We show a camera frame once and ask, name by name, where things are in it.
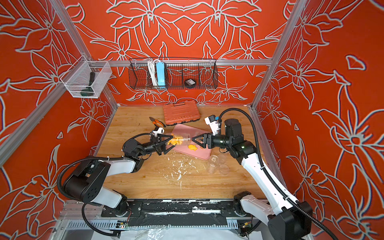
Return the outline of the clear cookie jar front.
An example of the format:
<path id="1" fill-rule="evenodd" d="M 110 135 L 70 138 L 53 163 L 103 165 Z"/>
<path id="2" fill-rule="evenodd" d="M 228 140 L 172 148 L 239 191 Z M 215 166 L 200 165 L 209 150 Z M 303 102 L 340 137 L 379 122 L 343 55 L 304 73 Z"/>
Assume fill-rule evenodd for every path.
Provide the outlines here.
<path id="1" fill-rule="evenodd" d="M 167 142 L 170 146 L 188 146 L 191 143 L 191 135 L 186 133 L 171 134 L 172 138 Z"/>

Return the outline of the clear cookie jar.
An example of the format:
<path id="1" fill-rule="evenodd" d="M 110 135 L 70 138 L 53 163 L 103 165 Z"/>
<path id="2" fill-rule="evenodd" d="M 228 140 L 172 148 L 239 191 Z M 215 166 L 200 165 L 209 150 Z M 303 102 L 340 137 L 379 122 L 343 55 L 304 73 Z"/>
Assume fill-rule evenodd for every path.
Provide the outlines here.
<path id="1" fill-rule="evenodd" d="M 171 134 L 172 138 L 167 142 L 170 146 L 188 146 L 191 143 L 191 135 L 186 133 Z"/>
<path id="2" fill-rule="evenodd" d="M 214 174 L 219 166 L 220 160 L 217 156 L 211 156 L 207 161 L 207 172 L 209 174 Z"/>

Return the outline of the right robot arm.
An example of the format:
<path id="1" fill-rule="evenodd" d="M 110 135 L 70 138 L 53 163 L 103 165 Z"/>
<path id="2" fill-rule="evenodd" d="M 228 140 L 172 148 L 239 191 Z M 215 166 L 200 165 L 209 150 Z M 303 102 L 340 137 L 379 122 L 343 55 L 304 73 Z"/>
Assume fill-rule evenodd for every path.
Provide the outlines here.
<path id="1" fill-rule="evenodd" d="M 225 134 L 221 134 L 220 119 L 214 115 L 205 118 L 211 133 L 193 137 L 202 148 L 226 149 L 253 177 L 268 200 L 265 204 L 249 192 L 235 196 L 238 212 L 251 214 L 268 226 L 275 240 L 302 240 L 311 234 L 312 225 L 326 232 L 333 240 L 336 235 L 313 216 L 313 208 L 300 202 L 277 179 L 261 157 L 258 144 L 244 139 L 242 126 L 237 119 L 225 121 Z"/>

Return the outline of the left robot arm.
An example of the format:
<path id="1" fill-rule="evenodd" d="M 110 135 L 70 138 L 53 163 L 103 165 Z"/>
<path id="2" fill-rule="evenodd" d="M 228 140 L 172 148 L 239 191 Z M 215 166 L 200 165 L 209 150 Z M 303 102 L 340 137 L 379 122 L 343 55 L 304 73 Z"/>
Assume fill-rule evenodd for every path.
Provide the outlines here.
<path id="1" fill-rule="evenodd" d="M 128 139 L 122 147 L 124 155 L 118 158 L 88 156 L 66 166 L 57 178 L 59 192 L 66 198 L 84 204 L 104 205 L 124 209 L 125 196 L 104 187 L 107 177 L 138 172 L 144 156 L 159 156 L 170 151 L 167 143 L 171 135 L 143 133 Z"/>

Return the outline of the yellow fish cookie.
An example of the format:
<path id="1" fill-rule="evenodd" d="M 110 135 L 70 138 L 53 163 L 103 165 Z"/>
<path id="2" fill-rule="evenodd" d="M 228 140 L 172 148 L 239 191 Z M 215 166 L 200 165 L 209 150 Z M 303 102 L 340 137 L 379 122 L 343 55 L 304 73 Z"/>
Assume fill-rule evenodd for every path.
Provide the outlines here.
<path id="1" fill-rule="evenodd" d="M 196 151 L 196 150 L 198 150 L 198 148 L 197 148 L 195 145 L 193 145 L 193 144 L 188 145 L 188 148 L 189 148 L 191 151 Z"/>

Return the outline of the pink plastic tray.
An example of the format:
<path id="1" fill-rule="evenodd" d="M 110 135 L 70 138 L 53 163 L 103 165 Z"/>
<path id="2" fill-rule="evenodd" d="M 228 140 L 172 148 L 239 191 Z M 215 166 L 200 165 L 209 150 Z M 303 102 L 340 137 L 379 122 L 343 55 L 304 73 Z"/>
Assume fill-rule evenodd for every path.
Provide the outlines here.
<path id="1" fill-rule="evenodd" d="M 192 137 L 196 137 L 204 133 L 207 133 L 207 131 L 182 124 L 175 125 L 172 134 L 175 136 L 187 137 L 188 140 L 184 144 L 176 145 L 173 148 L 173 151 L 190 155 L 201 160 L 207 160 L 210 157 L 212 150 L 203 148 L 192 141 Z"/>

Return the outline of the orange tool case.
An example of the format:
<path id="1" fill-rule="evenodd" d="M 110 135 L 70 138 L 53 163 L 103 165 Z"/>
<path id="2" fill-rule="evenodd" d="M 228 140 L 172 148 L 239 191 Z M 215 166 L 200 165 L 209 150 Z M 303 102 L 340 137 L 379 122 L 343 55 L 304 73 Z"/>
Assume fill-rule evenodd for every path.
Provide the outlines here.
<path id="1" fill-rule="evenodd" d="M 185 101 L 178 104 L 163 106 L 164 120 L 167 126 L 196 122 L 201 118 L 195 101 Z"/>

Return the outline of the small black box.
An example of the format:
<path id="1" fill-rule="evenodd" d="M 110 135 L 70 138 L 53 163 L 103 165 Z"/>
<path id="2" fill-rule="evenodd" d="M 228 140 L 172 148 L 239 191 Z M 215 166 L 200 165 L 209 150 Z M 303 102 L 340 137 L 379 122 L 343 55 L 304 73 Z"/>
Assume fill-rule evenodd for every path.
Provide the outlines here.
<path id="1" fill-rule="evenodd" d="M 187 89 L 193 89 L 195 88 L 197 85 L 196 81 L 194 79 L 187 79 L 185 80 L 184 82 L 184 86 L 187 88 Z"/>

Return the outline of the light blue box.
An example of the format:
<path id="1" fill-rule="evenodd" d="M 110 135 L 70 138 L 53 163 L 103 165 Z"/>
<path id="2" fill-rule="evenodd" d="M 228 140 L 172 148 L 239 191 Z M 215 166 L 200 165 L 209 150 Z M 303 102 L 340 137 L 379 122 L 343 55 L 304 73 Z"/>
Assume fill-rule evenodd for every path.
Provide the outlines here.
<path id="1" fill-rule="evenodd" d="M 166 87 L 166 81 L 165 81 L 165 64 L 162 62 L 156 63 L 156 71 L 157 71 L 157 80 L 158 80 L 158 86 L 160 88 Z"/>

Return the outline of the orange handled pliers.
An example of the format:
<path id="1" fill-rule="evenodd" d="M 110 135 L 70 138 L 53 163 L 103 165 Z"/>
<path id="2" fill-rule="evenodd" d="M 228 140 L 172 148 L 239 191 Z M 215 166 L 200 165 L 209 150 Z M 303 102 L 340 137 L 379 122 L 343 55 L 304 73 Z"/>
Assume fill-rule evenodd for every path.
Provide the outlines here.
<path id="1" fill-rule="evenodd" d="M 158 119 L 155 119 L 153 117 L 149 117 L 150 121 L 156 126 L 156 127 L 159 127 L 159 128 L 166 128 L 167 126 L 161 122 L 160 120 Z"/>

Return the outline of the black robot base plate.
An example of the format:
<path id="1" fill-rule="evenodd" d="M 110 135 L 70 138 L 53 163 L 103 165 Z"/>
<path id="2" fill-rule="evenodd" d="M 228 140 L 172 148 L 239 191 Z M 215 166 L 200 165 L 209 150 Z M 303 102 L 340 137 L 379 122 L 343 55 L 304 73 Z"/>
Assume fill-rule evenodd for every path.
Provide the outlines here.
<path id="1" fill-rule="evenodd" d="M 103 207 L 101 217 L 128 222 L 128 227 L 186 227 L 237 229 L 257 221 L 250 214 L 235 210 L 232 199 L 130 199 L 129 209 L 118 216 Z"/>

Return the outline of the clear acrylic wall box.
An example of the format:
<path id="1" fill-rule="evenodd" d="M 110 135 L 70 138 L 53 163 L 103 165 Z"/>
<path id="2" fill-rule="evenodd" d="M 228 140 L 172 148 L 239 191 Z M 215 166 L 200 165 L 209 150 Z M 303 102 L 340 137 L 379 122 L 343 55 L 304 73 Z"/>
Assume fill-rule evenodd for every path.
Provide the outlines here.
<path id="1" fill-rule="evenodd" d="M 60 80 L 73 98 L 97 99 L 111 75 L 112 69 L 107 61 L 88 61 L 81 56 Z"/>

